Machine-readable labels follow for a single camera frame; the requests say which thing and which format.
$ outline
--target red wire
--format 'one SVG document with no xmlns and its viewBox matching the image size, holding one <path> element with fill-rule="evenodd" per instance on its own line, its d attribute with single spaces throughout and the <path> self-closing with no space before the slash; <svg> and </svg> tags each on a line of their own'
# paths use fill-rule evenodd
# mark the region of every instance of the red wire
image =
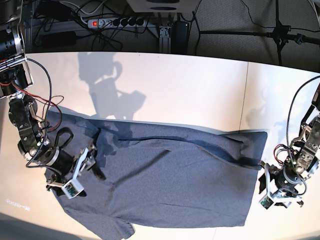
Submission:
<svg viewBox="0 0 320 240">
<path fill-rule="evenodd" d="M 11 84 L 11 82 L 9 83 L 0 83 L 1 86 L 9 86 Z"/>
<path fill-rule="evenodd" d="M 20 92 L 22 92 L 22 93 L 24 93 L 24 94 L 27 94 L 27 95 L 29 95 L 29 96 L 31 96 L 31 97 L 34 97 L 34 98 L 39 98 L 39 99 L 41 99 L 41 100 L 43 100 L 43 101 L 45 101 L 45 102 L 49 102 L 47 99 L 44 99 L 44 98 L 41 97 L 41 96 L 38 96 L 38 95 L 29 93 L 29 92 L 27 92 L 27 91 L 25 91 L 25 90 L 20 89 L 19 87 L 17 87 L 17 86 L 16 86 L 15 84 L 13 84 L 13 83 L 12 83 L 12 86 L 14 86 L 17 90 L 19 90 Z M 59 111 L 60 115 L 62 115 L 61 110 L 58 108 L 58 106 L 57 106 L 54 102 L 51 102 L 50 105 L 56 107 L 56 109 Z M 48 130 L 49 130 L 49 131 L 55 130 L 55 129 L 60 125 L 61 121 L 62 121 L 62 118 L 60 117 L 59 122 L 58 122 L 55 126 L 50 127 Z"/>
<path fill-rule="evenodd" d="M 275 159 L 279 164 L 284 164 L 283 161 L 279 160 L 279 159 L 276 157 L 276 150 L 277 150 L 277 148 L 279 148 L 281 145 L 282 145 L 282 144 L 278 144 L 278 145 L 274 148 L 274 150 L 273 150 L 273 156 L 274 156 L 274 159 Z"/>
</svg>

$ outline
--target shirt sleeve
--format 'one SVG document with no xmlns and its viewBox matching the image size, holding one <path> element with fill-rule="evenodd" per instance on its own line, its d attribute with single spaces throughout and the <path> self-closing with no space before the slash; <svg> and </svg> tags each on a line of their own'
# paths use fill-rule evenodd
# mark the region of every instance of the shirt sleeve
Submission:
<svg viewBox="0 0 320 240">
<path fill-rule="evenodd" d="M 102 214 L 92 214 L 72 209 L 64 209 L 64 211 L 102 240 L 128 239 L 135 233 L 129 222 Z"/>
</svg>

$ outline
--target black cable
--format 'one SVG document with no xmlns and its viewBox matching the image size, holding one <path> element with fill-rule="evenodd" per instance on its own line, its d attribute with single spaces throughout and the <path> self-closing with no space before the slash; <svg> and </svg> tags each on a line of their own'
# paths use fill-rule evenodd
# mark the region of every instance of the black cable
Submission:
<svg viewBox="0 0 320 240">
<path fill-rule="evenodd" d="M 101 18 L 103 17 L 104 10 L 105 10 L 105 5 L 103 4 L 103 5 L 102 5 L 102 10 L 101 10 Z"/>
<path fill-rule="evenodd" d="M 197 6 L 196 6 L 195 9 L 194 9 L 194 12 L 195 12 L 196 14 L 197 14 L 198 8 L 199 8 L 199 6 L 200 6 L 200 4 L 201 4 L 202 1 L 203 1 L 203 0 L 200 0 L 199 3 L 197 4 Z M 186 22 L 188 22 L 188 23 L 192 23 L 192 22 L 195 20 L 195 16 L 193 16 L 191 20 L 187 20 L 187 19 L 183 16 L 182 13 L 178 13 L 178 15 L 179 15 L 184 21 L 186 21 Z"/>
<path fill-rule="evenodd" d="M 291 27 L 291 29 L 303 30 L 303 31 L 308 31 L 308 32 L 312 32 L 312 33 L 320 33 L 320 30 L 313 31 L 313 30 L 309 30 L 309 29 L 305 29 L 305 28 L 298 28 L 298 27 Z"/>
<path fill-rule="evenodd" d="M 107 36 L 101 34 L 100 31 L 95 30 L 95 29 L 91 29 L 91 28 L 89 28 L 87 25 L 85 25 L 85 24 L 80 20 L 80 17 L 79 17 L 78 15 L 73 16 L 73 20 L 74 20 L 79 26 L 81 26 L 82 28 L 88 30 L 89 32 L 94 33 L 95 35 L 100 35 L 100 36 L 104 39 L 104 41 L 108 41 L 108 40 L 109 40 L 109 38 L 108 38 Z M 121 45 L 121 49 L 122 49 L 122 46 L 123 46 L 122 42 L 117 41 L 117 40 L 112 40 L 112 41 L 114 41 L 115 43 L 120 44 L 120 45 Z M 111 42 L 109 42 L 108 44 L 109 44 L 114 50 L 116 50 L 116 51 L 118 51 L 118 52 L 121 51 L 121 50 L 117 49 Z"/>
<path fill-rule="evenodd" d="M 245 4 L 245 2 L 244 2 L 243 0 L 240 0 L 240 1 L 241 1 L 241 3 L 248 9 L 248 14 L 249 14 L 250 20 L 251 20 L 251 22 L 252 22 L 253 24 L 255 24 L 255 25 L 257 25 L 257 26 L 259 26 L 259 27 L 261 27 L 261 28 L 264 28 L 264 29 L 274 29 L 274 28 L 275 28 L 274 26 L 262 26 L 262 25 L 260 25 L 260 24 L 258 24 L 258 23 L 255 23 L 255 22 L 253 21 L 252 17 L 251 17 L 250 9 L 249 9 L 249 7 L 247 6 L 247 4 Z"/>
<path fill-rule="evenodd" d="M 58 169 L 53 168 L 52 166 L 48 166 L 48 165 L 43 165 L 42 167 L 51 170 L 52 172 L 54 172 L 55 174 L 58 174 L 60 176 L 62 176 L 62 172 L 60 172 Z"/>
<path fill-rule="evenodd" d="M 92 44 L 91 44 L 91 52 L 94 51 L 94 45 L 95 45 L 95 41 L 96 41 L 96 39 L 97 39 L 97 36 L 104 36 L 104 35 L 102 34 L 102 31 L 104 31 L 104 28 L 106 28 L 108 25 L 110 25 L 110 24 L 112 24 L 112 23 L 113 23 L 113 21 L 111 21 L 111 22 L 109 22 L 108 24 L 104 25 L 103 28 L 102 28 L 100 31 L 98 31 L 99 34 L 96 34 L 96 35 L 95 35 L 95 37 L 94 37 L 94 39 L 93 39 L 93 41 L 92 41 Z"/>
<path fill-rule="evenodd" d="M 300 90 L 305 86 L 307 85 L 308 83 L 316 80 L 320 78 L 320 75 L 319 76 L 315 76 L 314 78 L 311 78 L 310 80 L 306 81 L 304 84 L 302 84 L 299 89 L 296 91 L 296 93 L 294 94 L 294 97 L 292 99 L 292 102 L 291 102 L 291 105 L 290 105 L 290 109 L 289 109 L 289 114 L 288 114 L 288 119 L 287 119 L 287 122 L 286 122 L 286 145 L 287 145 L 287 152 L 288 152 L 288 156 L 290 157 L 290 161 L 291 161 L 291 164 L 292 164 L 292 168 L 294 169 L 295 173 L 300 177 L 300 179 L 302 180 L 304 186 L 305 186 L 305 191 L 303 194 L 305 194 L 305 192 L 307 191 L 307 184 L 306 182 L 304 181 L 304 179 L 296 172 L 296 168 L 295 168 L 295 165 L 294 165 L 294 158 L 292 156 L 292 153 L 291 153 L 291 149 L 290 149 L 290 143 L 289 143 L 289 123 L 290 123 L 290 116 L 291 116 L 291 111 L 292 111 L 292 108 L 294 106 L 294 102 L 295 102 L 295 99 L 298 95 L 298 93 L 300 92 Z"/>
<path fill-rule="evenodd" d="M 43 26 L 44 26 L 45 24 L 47 24 L 48 21 L 49 21 L 49 18 L 46 17 L 46 18 L 43 20 L 43 22 L 41 23 L 39 29 L 36 31 L 36 34 L 35 34 L 34 39 L 33 39 L 33 42 L 32 42 L 34 46 L 39 47 L 39 45 L 36 44 L 36 42 L 37 42 L 37 37 L 38 37 L 38 35 L 39 35 L 40 30 L 43 28 Z"/>
<path fill-rule="evenodd" d="M 114 13 L 110 13 L 110 12 L 106 12 L 106 13 L 103 13 L 103 14 L 97 14 L 97 15 L 90 15 L 90 16 L 83 16 L 82 19 L 91 19 L 91 18 L 95 18 L 95 17 L 100 17 L 102 15 L 114 15 L 115 17 L 121 17 L 121 18 L 125 18 L 125 17 L 131 17 L 130 15 L 123 15 L 123 14 L 114 14 Z"/>
<path fill-rule="evenodd" d="M 197 48 L 198 48 L 198 45 L 199 45 L 199 42 L 200 42 L 201 33 L 200 33 L 200 27 L 199 27 L 199 23 L 198 23 L 198 20 L 197 20 L 197 17 L 196 17 L 196 13 L 194 11 L 192 11 L 192 14 L 193 14 L 193 17 L 194 17 L 194 20 L 195 20 L 196 27 L 198 28 L 198 33 L 199 33 L 198 40 L 196 41 L 195 48 L 194 48 L 194 55 L 197 56 Z"/>
<path fill-rule="evenodd" d="M 127 5 L 124 7 L 123 12 L 122 12 L 123 15 L 125 15 L 128 7 L 129 7 L 129 4 L 127 4 Z M 146 31 L 147 26 L 148 26 L 148 24 L 149 24 L 150 18 L 151 18 L 151 16 L 149 16 L 149 19 L 148 19 L 148 21 L 147 21 L 147 23 L 146 23 L 146 27 L 144 28 L 144 31 L 142 32 L 142 34 Z M 107 42 L 107 43 L 110 43 L 110 41 L 114 41 L 114 38 L 116 37 L 116 35 L 117 35 L 119 32 L 124 31 L 124 28 L 125 28 L 126 26 L 123 26 L 121 29 L 119 29 L 119 30 L 117 31 L 118 27 L 119 27 L 119 25 L 118 25 L 118 26 L 114 29 L 114 31 L 112 32 L 112 34 L 111 34 L 110 37 L 109 37 L 109 42 Z M 104 46 L 103 46 L 103 48 L 102 48 L 102 51 L 105 49 L 105 47 L 106 47 L 106 43 L 104 43 Z"/>
<path fill-rule="evenodd" d="M 56 106 L 58 107 L 58 105 L 60 104 L 60 103 L 62 103 L 63 102 L 63 100 L 65 100 L 65 97 L 64 96 L 62 96 L 62 95 L 55 95 L 55 96 L 53 96 L 51 99 L 54 99 L 54 98 L 58 98 L 58 97 L 61 97 L 62 99 L 56 104 Z M 43 108 L 42 108 L 42 119 L 44 118 L 44 114 L 45 114 L 45 107 L 46 107 L 46 105 L 48 105 L 48 102 L 43 102 L 43 101 L 40 101 L 39 99 L 37 99 L 37 98 L 34 98 L 34 100 L 36 100 L 37 102 L 39 102 L 39 103 L 42 103 L 43 104 Z"/>
<path fill-rule="evenodd" d="M 80 8 L 78 8 L 78 10 L 76 11 L 76 14 L 78 14 L 79 11 L 80 11 L 83 7 L 85 7 L 86 5 L 88 5 L 89 3 L 92 3 L 92 2 L 99 2 L 99 3 L 101 4 L 103 1 L 101 1 L 101 0 L 90 0 L 90 1 L 87 1 L 87 2 L 85 2 L 83 5 L 81 5 Z M 119 13 L 115 12 L 113 9 L 111 9 L 110 7 L 108 7 L 105 3 L 103 3 L 102 6 L 105 7 L 106 9 L 108 9 L 112 14 L 114 14 L 114 15 L 119 15 Z"/>
<path fill-rule="evenodd" d="M 80 39 L 84 39 L 84 38 L 87 38 L 87 37 L 91 37 L 93 35 L 96 35 L 95 33 L 91 33 L 91 34 L 88 34 L 88 35 L 84 35 L 84 36 L 76 36 L 76 40 L 80 40 Z"/>
<path fill-rule="evenodd" d="M 31 58 L 27 58 L 28 61 L 33 62 L 35 64 L 37 64 L 39 67 L 41 67 L 43 69 L 43 71 L 45 72 L 47 78 L 48 78 L 48 82 L 49 82 L 49 99 L 48 99 L 48 106 L 46 108 L 45 111 L 45 115 L 44 115 L 44 125 L 47 126 L 47 117 L 48 117 L 48 111 L 49 111 L 49 107 L 51 105 L 51 99 L 52 99 L 52 84 L 51 84 L 51 78 L 50 75 L 47 71 L 47 69 L 42 66 L 39 62 L 37 62 L 36 60 L 33 60 Z M 47 140 L 47 135 L 48 135 L 48 131 L 47 128 L 44 129 L 44 136 L 43 136 L 43 140 L 41 142 L 41 145 L 39 146 L 39 148 L 37 149 L 35 155 L 27 162 L 27 164 L 25 165 L 27 168 L 41 168 L 44 167 L 43 165 L 37 165 L 37 166 L 29 166 L 34 159 L 36 159 L 36 157 L 39 155 L 39 153 L 41 152 L 41 149 L 43 148 L 45 141 Z"/>
<path fill-rule="evenodd" d="M 47 32 L 49 32 L 50 30 L 51 30 L 51 28 L 52 28 L 52 25 L 53 25 L 53 23 L 54 23 L 54 19 L 52 18 L 52 21 L 51 21 L 51 23 L 50 23 L 50 26 L 49 26 L 49 28 L 48 29 L 46 29 L 46 26 L 47 26 L 47 23 L 43 26 L 43 31 L 45 31 L 46 33 Z"/>
<path fill-rule="evenodd" d="M 200 4 L 201 4 L 202 0 L 198 3 L 198 5 L 195 7 L 195 10 L 194 10 L 194 13 L 197 14 L 198 12 L 198 9 L 200 7 Z M 191 21 L 191 24 L 190 24 L 190 27 L 189 27 L 189 34 L 188 34 L 188 42 L 189 42 L 189 39 L 190 39 L 190 34 L 191 34 L 191 29 L 192 29 L 192 24 L 193 24 L 193 17 L 192 17 L 192 21 Z"/>
</svg>

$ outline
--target tripod stand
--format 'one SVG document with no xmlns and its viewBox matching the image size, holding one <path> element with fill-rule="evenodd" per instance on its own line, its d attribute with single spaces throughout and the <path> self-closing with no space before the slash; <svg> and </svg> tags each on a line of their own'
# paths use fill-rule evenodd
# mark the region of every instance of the tripod stand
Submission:
<svg viewBox="0 0 320 240">
<path fill-rule="evenodd" d="M 242 35 L 242 36 L 260 36 L 265 38 L 271 38 L 276 44 L 276 51 L 278 55 L 279 66 L 282 66 L 281 51 L 284 46 L 290 41 L 295 41 L 297 44 L 310 43 L 320 45 L 320 39 L 307 37 L 300 33 L 288 34 L 291 31 L 291 26 L 282 25 L 279 21 L 279 0 L 275 0 L 275 28 L 273 32 L 247 32 L 247 31 L 200 31 L 202 34 L 220 34 L 220 35 Z"/>
</svg>

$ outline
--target cable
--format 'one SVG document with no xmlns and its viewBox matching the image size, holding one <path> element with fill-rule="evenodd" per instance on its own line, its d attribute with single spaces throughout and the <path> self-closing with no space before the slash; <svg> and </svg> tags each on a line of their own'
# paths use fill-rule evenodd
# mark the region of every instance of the cable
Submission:
<svg viewBox="0 0 320 240">
<path fill-rule="evenodd" d="M 276 150 L 280 147 L 286 148 L 285 151 L 287 151 L 286 145 L 278 144 L 277 146 L 275 146 L 275 148 L 273 150 L 273 156 L 274 156 L 274 159 L 282 166 L 284 164 L 284 162 L 278 159 L 278 154 L 282 151 L 282 149 L 278 150 L 278 152 L 276 153 Z"/>
<path fill-rule="evenodd" d="M 291 153 L 291 150 L 290 150 L 290 143 L 289 143 L 289 123 L 290 123 L 290 116 L 291 116 L 291 111 L 292 111 L 292 108 L 294 106 L 294 102 L 295 102 L 295 99 L 298 95 L 298 93 L 300 92 L 300 90 L 305 86 L 307 85 L 308 83 L 316 80 L 320 78 L 320 75 L 319 76 L 315 76 L 314 78 L 311 78 L 310 80 L 306 81 L 304 84 L 302 84 L 299 89 L 296 91 L 296 93 L 294 94 L 293 96 L 293 99 L 292 99 L 292 102 L 291 102 L 291 105 L 290 105 L 290 109 L 289 109 L 289 113 L 288 113 L 288 119 L 287 119 L 287 122 L 286 122 L 286 145 L 287 145 L 287 152 L 288 152 L 288 156 L 290 157 L 290 161 L 291 161 L 291 164 L 292 164 L 292 168 L 294 169 L 295 173 L 300 177 L 300 179 L 302 180 L 304 186 L 305 186 L 305 191 L 304 193 L 302 194 L 305 194 L 305 192 L 307 191 L 307 184 L 306 182 L 304 181 L 304 179 L 296 172 L 296 168 L 295 168 L 295 165 L 294 165 L 294 158 L 292 156 L 292 153 Z"/>
<path fill-rule="evenodd" d="M 146 32 L 146 30 L 148 29 L 148 24 L 149 24 L 150 18 L 151 18 L 151 16 L 149 16 L 148 21 L 146 22 L 146 25 L 145 25 L 145 27 L 144 27 L 144 30 L 143 30 L 142 32 L 137 32 L 137 34 L 144 34 L 144 33 Z M 116 36 L 119 32 L 121 32 L 121 31 L 130 32 L 130 33 L 135 33 L 135 31 L 129 31 L 129 30 L 125 30 L 125 29 L 121 28 L 121 29 L 118 30 L 118 32 L 116 32 L 116 33 L 113 35 L 112 39 L 114 39 L 115 36 Z"/>
<path fill-rule="evenodd" d="M 27 61 L 30 61 L 30 62 L 33 62 L 35 64 L 37 64 L 39 67 L 41 67 L 43 69 L 43 71 L 45 72 L 47 78 L 48 78 L 48 82 L 49 82 L 49 100 L 48 100 L 48 106 L 46 108 L 46 112 L 45 112 L 45 115 L 44 115 L 44 125 L 47 126 L 47 116 L 48 116 L 48 111 L 49 111 L 49 107 L 50 107 L 50 104 L 51 104 L 51 98 L 52 98 L 52 84 L 51 84 L 51 78 L 50 78 L 50 75 L 47 71 L 47 69 L 42 66 L 39 62 L 37 62 L 36 60 L 33 60 L 31 58 L 27 58 Z M 39 146 L 39 148 L 37 149 L 35 155 L 27 162 L 27 164 L 25 165 L 27 168 L 41 168 L 41 167 L 44 167 L 43 165 L 37 165 L 37 166 L 29 166 L 30 163 L 32 163 L 34 161 L 34 159 L 36 159 L 36 157 L 39 155 L 39 153 L 41 152 L 41 149 L 43 148 L 44 144 L 45 144 L 45 141 L 47 139 L 47 128 L 44 129 L 44 137 L 43 137 L 43 140 L 41 142 L 41 145 Z"/>
<path fill-rule="evenodd" d="M 308 31 L 308 32 L 312 32 L 312 33 L 320 33 L 320 30 L 314 31 L 314 30 L 309 30 L 309 29 L 305 29 L 305 28 L 298 28 L 298 27 L 291 27 L 291 29 L 303 30 L 303 31 Z"/>
<path fill-rule="evenodd" d="M 86 15 L 91 15 L 91 14 L 94 14 L 106 1 L 108 1 L 108 0 L 104 0 L 104 1 L 103 1 L 102 3 L 100 3 L 99 6 L 97 6 L 96 9 L 93 10 L 92 12 L 86 12 L 86 11 L 82 10 L 82 9 L 81 9 L 82 7 L 78 6 L 77 4 L 75 4 L 75 3 L 73 3 L 73 2 L 60 1 L 60 3 L 62 3 L 62 4 L 70 4 L 70 5 L 78 8 L 82 13 L 84 13 L 84 14 L 86 14 Z"/>
<path fill-rule="evenodd" d="M 27 92 L 27 91 L 25 91 L 25 90 L 17 87 L 13 82 L 12 82 L 12 86 L 14 86 L 17 90 L 19 90 L 20 92 L 22 92 L 22 93 L 24 93 L 24 94 L 27 94 L 27 95 L 29 95 L 29 96 L 31 96 L 31 97 L 34 97 L 34 98 L 40 98 L 40 99 L 42 99 L 43 101 L 48 102 L 48 100 L 42 98 L 41 96 L 38 96 L 38 95 L 35 95 L 35 94 L 32 94 L 32 93 L 29 93 L 29 92 Z M 61 114 L 61 118 L 60 118 L 59 122 L 58 122 L 54 127 L 49 128 L 50 132 L 52 132 L 52 131 L 56 130 L 56 129 L 60 126 L 60 124 L 61 124 L 61 122 L 62 122 L 62 112 L 61 112 L 60 108 L 59 108 L 54 102 L 51 102 L 51 103 L 50 103 L 50 106 L 55 106 L 55 107 L 57 108 L 57 110 L 58 110 L 58 111 L 60 112 L 60 114 Z"/>
<path fill-rule="evenodd" d="M 59 127 L 60 127 L 60 125 L 61 125 L 61 122 L 62 122 L 62 111 L 60 110 L 60 108 L 58 107 L 58 105 L 60 104 L 60 103 L 62 103 L 63 102 L 63 100 L 65 99 L 65 97 L 64 96 L 62 96 L 62 95 L 56 95 L 56 96 L 53 96 L 51 99 L 53 99 L 53 98 L 57 98 L 57 97 L 61 97 L 62 99 L 57 103 L 57 104 L 55 104 L 55 105 L 51 105 L 51 106 L 55 106 L 56 107 L 56 109 L 59 111 L 59 114 L 60 114 L 60 120 L 59 120 L 59 122 L 58 122 L 58 124 L 56 125 L 56 126 L 54 126 L 54 127 L 52 127 L 52 130 L 50 131 L 50 132 L 52 132 L 52 131 L 54 131 L 54 130 L 56 130 L 56 129 L 58 129 Z M 36 101 L 38 101 L 39 103 L 42 103 L 43 104 L 43 108 L 42 108 L 42 119 L 44 118 L 44 114 L 45 114 L 45 107 L 46 107 L 46 105 L 48 104 L 48 102 L 46 101 L 46 102 L 43 102 L 43 101 L 40 101 L 39 99 L 36 99 L 35 98 L 35 100 Z"/>
<path fill-rule="evenodd" d="M 78 14 L 79 13 L 79 11 L 81 11 L 81 9 L 84 7 L 84 6 L 86 6 L 86 5 L 88 5 L 89 3 L 92 3 L 92 2 L 99 2 L 99 3 L 102 3 L 102 14 L 104 13 L 103 11 L 104 11 L 104 8 L 106 8 L 106 9 L 108 9 L 110 12 L 112 12 L 112 14 L 114 14 L 114 15 L 119 15 L 118 13 L 116 13 L 113 9 L 111 9 L 110 7 L 108 7 L 104 2 L 102 2 L 101 0 L 90 0 L 90 1 L 87 1 L 86 3 L 84 3 L 84 4 L 82 4 L 81 6 L 80 6 L 80 8 L 76 11 L 76 13 Z"/>
<path fill-rule="evenodd" d="M 194 9 L 194 12 L 195 12 L 195 13 L 197 13 L 198 8 L 199 8 L 199 6 L 200 6 L 200 4 L 201 4 L 202 1 L 203 1 L 203 0 L 200 0 L 199 3 L 197 4 L 197 6 L 195 7 L 195 9 Z M 186 21 L 186 22 L 188 22 L 188 23 L 192 23 L 192 22 L 195 20 L 195 16 L 193 16 L 191 20 L 187 20 L 187 19 L 183 16 L 182 13 L 178 13 L 178 15 L 179 15 L 179 17 L 181 17 L 184 21 Z"/>
<path fill-rule="evenodd" d="M 83 18 L 83 19 L 90 19 L 90 18 L 95 18 L 95 17 L 101 17 L 101 18 L 102 18 L 104 15 L 114 15 L 114 16 L 116 16 L 116 17 L 121 16 L 121 14 L 115 14 L 115 13 L 106 12 L 106 13 L 98 14 L 98 15 L 84 16 L 84 17 L 82 17 L 82 18 Z"/>
<path fill-rule="evenodd" d="M 48 23 L 49 20 L 50 20 L 50 19 L 46 17 L 46 18 L 43 20 L 42 24 L 40 25 L 39 29 L 36 31 L 36 34 L 35 34 L 34 39 L 33 39 L 33 45 L 34 45 L 34 46 L 39 47 L 39 46 L 36 44 L 37 37 L 38 37 L 38 35 L 39 35 L 40 30 L 43 28 L 44 25 L 46 25 L 46 24 Z"/>
<path fill-rule="evenodd" d="M 52 18 L 52 21 L 51 21 L 51 23 L 50 23 L 50 26 L 49 26 L 49 28 L 48 29 L 46 29 L 46 26 L 47 26 L 47 23 L 50 21 L 50 18 L 48 18 L 48 21 L 44 24 L 44 26 L 43 26 L 43 31 L 44 32 L 49 32 L 50 30 L 51 30 L 51 28 L 52 28 L 52 25 L 53 25 L 53 23 L 54 23 L 54 19 Z"/>
<path fill-rule="evenodd" d="M 249 9 L 249 7 L 247 6 L 247 4 L 245 4 L 245 2 L 244 2 L 243 0 L 240 0 L 240 1 L 241 1 L 241 3 L 248 9 L 248 14 L 249 14 L 250 20 L 251 20 L 251 22 L 252 22 L 253 24 L 255 24 L 255 25 L 257 25 L 257 26 L 259 26 L 259 27 L 261 27 L 261 28 L 264 28 L 264 29 L 274 29 L 274 28 L 275 28 L 274 26 L 262 26 L 262 25 L 260 25 L 260 24 L 258 24 L 258 23 L 255 23 L 255 22 L 253 21 L 252 17 L 251 17 L 250 9 Z"/>
<path fill-rule="evenodd" d="M 1 83 L 1 82 L 0 82 L 0 85 L 1 85 L 1 86 L 9 86 L 10 84 L 11 84 L 11 82 L 9 82 L 9 83 Z"/>
<path fill-rule="evenodd" d="M 80 17 L 79 17 L 78 15 L 76 15 L 76 12 L 74 12 L 74 14 L 75 14 L 75 16 L 74 16 L 74 19 L 73 19 L 73 20 L 74 20 L 79 26 L 81 26 L 82 28 L 88 30 L 89 32 L 91 32 L 91 33 L 93 33 L 93 34 L 95 34 L 95 35 L 100 35 L 100 36 L 103 38 L 104 41 L 108 41 L 108 40 L 110 39 L 109 37 L 101 34 L 100 31 L 91 29 L 91 28 L 89 28 L 87 25 L 84 25 L 84 23 L 80 21 Z M 114 50 L 116 50 L 117 52 L 121 52 L 122 47 L 123 47 L 122 42 L 117 41 L 117 40 L 112 40 L 112 41 L 114 41 L 115 43 L 118 43 L 118 44 L 121 45 L 120 50 L 117 49 L 111 42 L 109 42 L 108 44 L 109 44 Z"/>
<path fill-rule="evenodd" d="M 53 168 L 52 166 L 43 165 L 42 167 L 45 167 L 46 169 L 51 170 L 55 174 L 58 174 L 58 175 L 62 176 L 62 173 L 58 169 Z"/>
<path fill-rule="evenodd" d="M 200 42 L 201 33 L 200 33 L 200 27 L 199 27 L 199 23 L 198 23 L 198 20 L 197 20 L 197 17 L 196 17 L 196 13 L 194 11 L 192 11 L 192 14 L 193 14 L 193 17 L 194 17 L 194 20 L 195 20 L 196 27 L 198 28 L 198 32 L 199 32 L 198 40 L 196 41 L 195 48 L 194 48 L 194 55 L 197 56 L 197 48 L 198 48 L 198 45 L 199 45 L 199 42 Z"/>
<path fill-rule="evenodd" d="M 80 39 L 84 39 L 84 38 L 87 38 L 87 37 L 91 37 L 93 35 L 96 35 L 96 34 L 95 33 L 91 33 L 91 34 L 84 35 L 84 36 L 76 36 L 76 40 L 80 40 Z"/>
<path fill-rule="evenodd" d="M 81 22 L 83 22 L 84 24 L 88 24 L 83 18 L 82 18 L 82 16 L 80 16 L 80 19 L 81 19 Z"/>
<path fill-rule="evenodd" d="M 111 21 L 111 22 L 109 22 L 108 24 L 106 24 L 106 25 L 104 25 L 103 26 L 103 28 L 99 31 L 99 36 L 100 35 L 102 35 L 102 36 L 104 36 L 103 34 L 102 34 L 102 31 L 104 31 L 104 28 L 106 28 L 108 25 L 110 25 L 110 24 L 112 24 L 113 23 L 113 21 Z M 97 34 L 95 35 L 95 37 L 94 37 L 94 39 L 93 39 L 93 41 L 92 41 L 92 44 L 91 44 L 91 52 L 93 52 L 94 51 L 94 44 L 95 44 L 95 41 L 96 41 L 96 39 L 97 39 Z"/>
</svg>

